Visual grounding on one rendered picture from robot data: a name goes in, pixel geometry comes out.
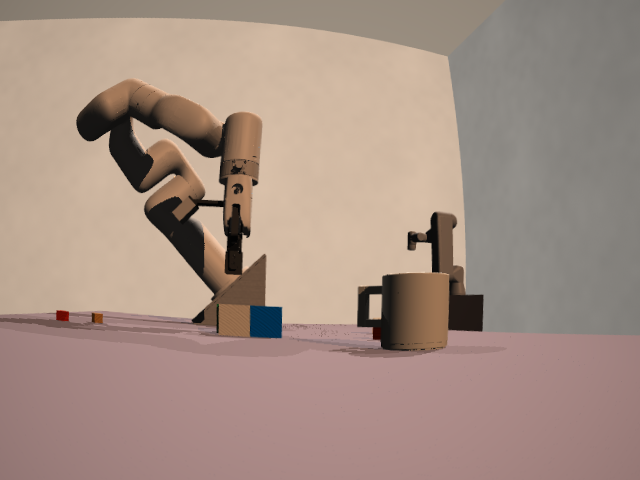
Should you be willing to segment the brown mug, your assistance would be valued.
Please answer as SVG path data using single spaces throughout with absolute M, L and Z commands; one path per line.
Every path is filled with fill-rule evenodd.
M 369 319 L 370 295 L 375 294 L 382 294 L 381 319 Z M 382 286 L 358 286 L 357 327 L 381 327 L 385 350 L 444 348 L 448 319 L 448 274 L 387 274 Z

